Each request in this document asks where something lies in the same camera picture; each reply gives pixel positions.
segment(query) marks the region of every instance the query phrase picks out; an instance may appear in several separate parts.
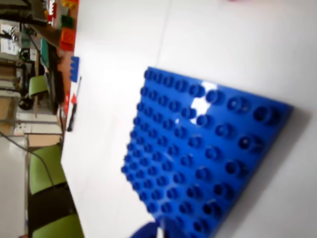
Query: blue lego brick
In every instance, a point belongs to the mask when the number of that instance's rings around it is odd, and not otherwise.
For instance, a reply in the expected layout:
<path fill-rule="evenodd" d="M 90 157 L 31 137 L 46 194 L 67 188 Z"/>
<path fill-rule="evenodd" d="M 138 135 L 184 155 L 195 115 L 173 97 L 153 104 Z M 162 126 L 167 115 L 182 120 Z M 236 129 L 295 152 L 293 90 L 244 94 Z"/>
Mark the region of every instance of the blue lego brick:
<path fill-rule="evenodd" d="M 215 235 L 292 107 L 149 67 L 122 172 L 156 220 Z"/>
<path fill-rule="evenodd" d="M 77 83 L 78 78 L 78 66 L 79 66 L 79 57 L 72 56 L 72 63 L 70 64 L 70 80 Z"/>

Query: orange lego brick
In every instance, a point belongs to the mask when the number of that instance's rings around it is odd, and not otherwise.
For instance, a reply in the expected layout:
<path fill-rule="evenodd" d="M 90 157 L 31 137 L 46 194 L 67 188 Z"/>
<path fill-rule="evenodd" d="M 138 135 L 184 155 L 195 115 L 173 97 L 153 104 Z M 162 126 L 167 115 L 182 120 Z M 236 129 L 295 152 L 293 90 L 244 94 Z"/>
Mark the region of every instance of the orange lego brick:
<path fill-rule="evenodd" d="M 61 32 L 60 41 L 74 45 L 75 44 L 76 31 L 69 28 L 63 28 Z"/>

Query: blue object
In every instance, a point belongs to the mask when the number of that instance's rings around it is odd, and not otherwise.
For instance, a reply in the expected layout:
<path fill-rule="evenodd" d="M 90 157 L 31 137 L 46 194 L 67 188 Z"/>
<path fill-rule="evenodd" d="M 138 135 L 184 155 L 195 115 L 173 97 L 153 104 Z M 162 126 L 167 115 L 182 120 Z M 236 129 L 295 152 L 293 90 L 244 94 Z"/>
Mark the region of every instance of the blue object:
<path fill-rule="evenodd" d="M 186 238 L 179 226 L 172 219 L 161 220 L 164 238 Z M 141 227 L 131 238 L 156 238 L 159 225 L 150 222 Z"/>
<path fill-rule="evenodd" d="M 71 61 L 72 63 L 70 64 L 70 80 L 74 83 L 77 83 L 79 57 L 72 56 Z"/>
<path fill-rule="evenodd" d="M 213 236 L 292 107 L 152 67 L 145 78 L 122 172 L 157 221 Z"/>

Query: table surface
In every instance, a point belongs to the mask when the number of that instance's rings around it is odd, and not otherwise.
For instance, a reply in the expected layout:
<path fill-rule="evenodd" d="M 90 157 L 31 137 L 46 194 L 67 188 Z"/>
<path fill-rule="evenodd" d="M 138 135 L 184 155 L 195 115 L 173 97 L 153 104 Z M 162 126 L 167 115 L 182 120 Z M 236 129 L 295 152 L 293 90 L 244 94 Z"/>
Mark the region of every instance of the table surface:
<path fill-rule="evenodd" d="M 120 168 L 144 71 L 155 66 L 294 105 L 216 237 L 314 238 L 316 7 L 313 0 L 81 0 L 82 82 L 62 165 L 85 236 L 125 238 L 152 220 Z"/>

